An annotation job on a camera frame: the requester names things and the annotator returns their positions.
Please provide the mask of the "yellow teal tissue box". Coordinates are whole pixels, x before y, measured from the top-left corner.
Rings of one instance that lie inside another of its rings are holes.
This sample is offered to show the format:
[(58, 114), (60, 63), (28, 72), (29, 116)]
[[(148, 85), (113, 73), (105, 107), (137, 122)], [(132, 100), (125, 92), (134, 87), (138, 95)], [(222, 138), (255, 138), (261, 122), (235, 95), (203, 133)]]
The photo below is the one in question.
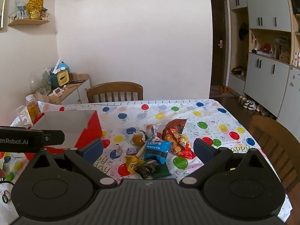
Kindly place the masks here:
[(64, 87), (70, 81), (69, 67), (62, 61), (59, 63), (56, 73), (54, 73), (54, 68), (50, 69), (51, 87), (56, 89), (58, 87)]

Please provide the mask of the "wooden chair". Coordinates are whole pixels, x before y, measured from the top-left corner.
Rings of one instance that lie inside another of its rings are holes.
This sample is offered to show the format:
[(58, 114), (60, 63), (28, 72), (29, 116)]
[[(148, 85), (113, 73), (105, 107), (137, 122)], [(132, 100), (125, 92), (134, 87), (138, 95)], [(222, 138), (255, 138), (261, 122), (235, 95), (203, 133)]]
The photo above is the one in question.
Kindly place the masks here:
[(299, 141), (283, 125), (262, 115), (252, 116), (249, 133), (290, 193), (299, 184)]
[(108, 103), (143, 100), (143, 87), (134, 82), (109, 82), (87, 90), (89, 103)]

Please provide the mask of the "wall shelf with decorations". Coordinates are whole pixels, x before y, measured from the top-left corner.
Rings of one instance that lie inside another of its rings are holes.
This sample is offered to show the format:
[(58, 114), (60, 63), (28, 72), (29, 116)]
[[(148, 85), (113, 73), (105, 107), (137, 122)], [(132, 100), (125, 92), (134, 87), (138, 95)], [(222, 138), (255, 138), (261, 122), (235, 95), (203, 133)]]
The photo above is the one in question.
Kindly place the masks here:
[(49, 22), (50, 14), (44, 7), (44, 0), (16, 2), (15, 8), (16, 10), (8, 16), (8, 26), (41, 26)]

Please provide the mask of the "dark green snack packet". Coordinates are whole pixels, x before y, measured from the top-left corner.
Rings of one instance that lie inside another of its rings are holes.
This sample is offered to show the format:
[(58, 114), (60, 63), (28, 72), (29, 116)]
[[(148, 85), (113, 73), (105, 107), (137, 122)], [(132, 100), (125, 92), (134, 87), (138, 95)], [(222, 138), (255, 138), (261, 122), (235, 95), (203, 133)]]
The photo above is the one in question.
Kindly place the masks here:
[(156, 166), (152, 174), (153, 179), (163, 179), (169, 176), (171, 176), (171, 174), (166, 164)]

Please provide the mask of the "wrapped egg yolk pastry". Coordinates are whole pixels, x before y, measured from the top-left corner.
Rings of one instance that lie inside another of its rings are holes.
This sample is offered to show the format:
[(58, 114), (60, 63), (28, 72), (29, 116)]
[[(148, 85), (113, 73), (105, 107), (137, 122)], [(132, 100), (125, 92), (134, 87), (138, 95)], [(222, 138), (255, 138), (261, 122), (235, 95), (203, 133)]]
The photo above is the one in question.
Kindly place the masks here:
[(145, 131), (139, 130), (134, 133), (133, 138), (131, 139), (130, 143), (137, 147), (142, 147), (146, 144), (147, 135)]

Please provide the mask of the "dark entrance door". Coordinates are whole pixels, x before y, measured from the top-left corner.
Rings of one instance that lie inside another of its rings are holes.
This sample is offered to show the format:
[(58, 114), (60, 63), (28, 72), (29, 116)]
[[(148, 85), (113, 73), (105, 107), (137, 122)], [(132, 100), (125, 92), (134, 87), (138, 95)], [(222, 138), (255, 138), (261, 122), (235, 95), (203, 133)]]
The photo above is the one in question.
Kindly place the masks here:
[(222, 86), (226, 71), (226, 13), (225, 0), (211, 0), (213, 23), (213, 57), (211, 86)]

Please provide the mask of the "white red sausage packet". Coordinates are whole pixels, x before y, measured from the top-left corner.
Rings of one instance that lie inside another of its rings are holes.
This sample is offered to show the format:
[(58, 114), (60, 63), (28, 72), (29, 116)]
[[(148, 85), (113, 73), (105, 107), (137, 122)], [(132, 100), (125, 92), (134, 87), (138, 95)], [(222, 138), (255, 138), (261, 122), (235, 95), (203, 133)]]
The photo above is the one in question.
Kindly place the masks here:
[(158, 129), (160, 125), (161, 125), (160, 123), (157, 123), (157, 124), (150, 124), (146, 127), (146, 132), (144, 133), (145, 137), (141, 139), (143, 145), (140, 146), (136, 154), (136, 157), (140, 158), (143, 155), (143, 153), (146, 150), (147, 142), (158, 144), (159, 142), (162, 141), (162, 139), (158, 136)]

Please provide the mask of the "yellow M&M packet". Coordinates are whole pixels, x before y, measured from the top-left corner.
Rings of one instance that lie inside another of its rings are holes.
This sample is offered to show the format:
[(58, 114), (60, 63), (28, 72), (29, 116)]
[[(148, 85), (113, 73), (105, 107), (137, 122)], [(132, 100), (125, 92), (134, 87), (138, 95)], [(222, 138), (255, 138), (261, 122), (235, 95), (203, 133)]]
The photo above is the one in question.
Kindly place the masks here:
[(134, 174), (139, 166), (144, 164), (144, 160), (139, 159), (137, 156), (125, 156), (125, 163), (127, 170), (130, 174)]

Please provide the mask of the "orange juice bottle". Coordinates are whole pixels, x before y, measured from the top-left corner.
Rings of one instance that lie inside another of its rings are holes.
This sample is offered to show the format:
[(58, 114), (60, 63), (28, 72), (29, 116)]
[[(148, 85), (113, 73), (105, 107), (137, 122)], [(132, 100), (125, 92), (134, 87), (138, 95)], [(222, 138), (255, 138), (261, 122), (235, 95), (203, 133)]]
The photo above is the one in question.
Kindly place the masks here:
[(25, 97), (25, 100), (26, 100), (27, 111), (29, 113), (32, 123), (34, 124), (42, 115), (38, 102), (32, 94), (27, 95)]

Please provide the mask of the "large orange chips bag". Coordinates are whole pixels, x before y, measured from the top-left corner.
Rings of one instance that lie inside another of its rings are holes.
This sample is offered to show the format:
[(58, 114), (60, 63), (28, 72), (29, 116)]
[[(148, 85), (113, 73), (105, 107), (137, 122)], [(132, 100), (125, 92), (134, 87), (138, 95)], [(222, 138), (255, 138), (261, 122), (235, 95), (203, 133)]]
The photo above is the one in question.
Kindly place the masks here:
[(196, 157), (190, 142), (183, 136), (186, 119), (175, 119), (167, 123), (162, 133), (162, 139), (171, 142), (170, 152), (182, 158), (192, 160)]

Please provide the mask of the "grey wall cupboard unit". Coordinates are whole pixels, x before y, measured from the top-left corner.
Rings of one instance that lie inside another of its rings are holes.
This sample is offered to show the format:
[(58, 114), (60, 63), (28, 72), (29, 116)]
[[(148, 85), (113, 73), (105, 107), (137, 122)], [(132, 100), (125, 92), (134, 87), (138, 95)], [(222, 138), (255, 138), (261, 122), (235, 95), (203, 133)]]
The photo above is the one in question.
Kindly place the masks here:
[(231, 69), (240, 94), (299, 136), (299, 21), (292, 0), (229, 0)]

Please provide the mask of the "blue snack packet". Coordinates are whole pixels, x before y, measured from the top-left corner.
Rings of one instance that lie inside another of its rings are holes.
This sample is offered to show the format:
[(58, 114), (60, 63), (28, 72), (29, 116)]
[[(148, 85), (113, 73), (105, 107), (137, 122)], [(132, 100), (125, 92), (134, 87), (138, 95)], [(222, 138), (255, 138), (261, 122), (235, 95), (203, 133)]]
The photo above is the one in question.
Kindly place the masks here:
[(147, 141), (144, 159), (155, 159), (160, 164), (164, 165), (166, 163), (166, 158), (171, 148), (171, 144), (172, 143), (169, 141)]

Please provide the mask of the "black snack packet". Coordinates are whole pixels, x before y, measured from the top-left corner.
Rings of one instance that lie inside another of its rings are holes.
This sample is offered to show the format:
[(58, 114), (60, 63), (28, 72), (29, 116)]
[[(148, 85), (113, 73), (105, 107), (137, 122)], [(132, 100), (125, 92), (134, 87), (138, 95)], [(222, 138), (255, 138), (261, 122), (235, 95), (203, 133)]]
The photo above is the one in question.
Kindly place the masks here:
[(142, 179), (153, 179), (153, 176), (160, 170), (161, 164), (156, 160), (148, 160), (136, 169)]

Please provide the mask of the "red white cardboard box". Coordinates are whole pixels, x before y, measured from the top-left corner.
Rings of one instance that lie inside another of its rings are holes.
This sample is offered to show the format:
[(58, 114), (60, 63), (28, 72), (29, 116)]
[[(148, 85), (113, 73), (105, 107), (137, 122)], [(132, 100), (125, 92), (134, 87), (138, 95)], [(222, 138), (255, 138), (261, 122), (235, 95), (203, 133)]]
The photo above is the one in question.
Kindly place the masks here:
[(63, 131), (63, 144), (45, 146), (51, 154), (56, 155), (73, 147), (80, 149), (102, 137), (100, 120), (93, 110), (46, 112), (30, 130)]

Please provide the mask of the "white side cabinet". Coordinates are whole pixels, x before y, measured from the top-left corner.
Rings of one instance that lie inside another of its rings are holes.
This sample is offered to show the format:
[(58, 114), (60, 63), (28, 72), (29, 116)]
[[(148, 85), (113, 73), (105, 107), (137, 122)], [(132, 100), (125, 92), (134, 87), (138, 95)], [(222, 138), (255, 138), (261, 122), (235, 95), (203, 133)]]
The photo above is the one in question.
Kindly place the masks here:
[(89, 75), (78, 74), (77, 78), (84, 81), (82, 83), (68, 84), (60, 97), (36, 93), (34, 94), (34, 98), (37, 101), (56, 105), (87, 104), (89, 101), (86, 92), (91, 88)]

